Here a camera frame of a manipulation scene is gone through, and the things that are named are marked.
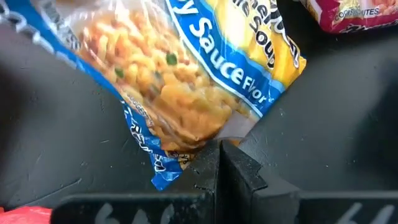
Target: red plastic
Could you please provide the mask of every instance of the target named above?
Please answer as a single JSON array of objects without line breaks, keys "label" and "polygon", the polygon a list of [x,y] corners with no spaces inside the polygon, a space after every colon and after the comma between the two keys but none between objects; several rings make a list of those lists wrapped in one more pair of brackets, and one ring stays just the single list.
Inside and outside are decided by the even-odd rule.
[{"label": "red plastic", "polygon": [[0,224],[49,224],[50,216],[48,208],[21,207],[10,212],[0,211]]}]

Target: instant noodle package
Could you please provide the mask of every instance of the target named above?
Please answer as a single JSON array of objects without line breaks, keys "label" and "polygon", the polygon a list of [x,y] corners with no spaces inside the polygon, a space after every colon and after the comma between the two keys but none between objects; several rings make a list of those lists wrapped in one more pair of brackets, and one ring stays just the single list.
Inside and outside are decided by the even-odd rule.
[{"label": "instant noodle package", "polygon": [[398,0],[300,0],[331,33],[398,25]]},{"label": "instant noodle package", "polygon": [[245,137],[306,64],[275,0],[0,0],[0,13],[118,97],[159,190],[210,139]]}]

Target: red package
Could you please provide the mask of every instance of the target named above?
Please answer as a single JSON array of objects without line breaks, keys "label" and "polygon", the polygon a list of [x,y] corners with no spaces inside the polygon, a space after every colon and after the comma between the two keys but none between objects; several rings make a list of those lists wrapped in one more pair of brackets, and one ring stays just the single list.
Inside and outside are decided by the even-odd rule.
[{"label": "red package", "polygon": [[398,0],[301,0],[331,33],[348,33],[398,24]]},{"label": "red package", "polygon": [[0,224],[49,224],[51,209],[22,207],[0,213]]}]

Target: black plastic tray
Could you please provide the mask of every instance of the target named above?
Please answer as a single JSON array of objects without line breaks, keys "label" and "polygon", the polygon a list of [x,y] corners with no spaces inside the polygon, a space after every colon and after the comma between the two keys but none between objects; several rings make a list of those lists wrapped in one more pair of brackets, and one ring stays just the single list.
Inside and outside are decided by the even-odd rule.
[{"label": "black plastic tray", "polygon": [[64,200],[51,224],[396,223],[398,191],[306,192],[228,142],[203,150],[165,192]]},{"label": "black plastic tray", "polygon": [[[329,35],[278,3],[308,66],[240,148],[302,190],[397,189],[398,29]],[[88,75],[5,26],[0,68],[0,205],[155,192],[119,102]]]}]

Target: crinkled plastic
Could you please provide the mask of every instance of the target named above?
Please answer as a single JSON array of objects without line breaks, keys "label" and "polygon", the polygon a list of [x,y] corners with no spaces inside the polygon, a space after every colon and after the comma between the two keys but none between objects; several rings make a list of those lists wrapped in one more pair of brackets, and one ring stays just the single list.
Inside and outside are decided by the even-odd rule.
[{"label": "crinkled plastic", "polygon": [[331,33],[349,33],[398,25],[398,0],[301,0]]},{"label": "crinkled plastic", "polygon": [[159,190],[210,139],[245,137],[306,64],[275,0],[0,2],[0,21],[120,99]]}]

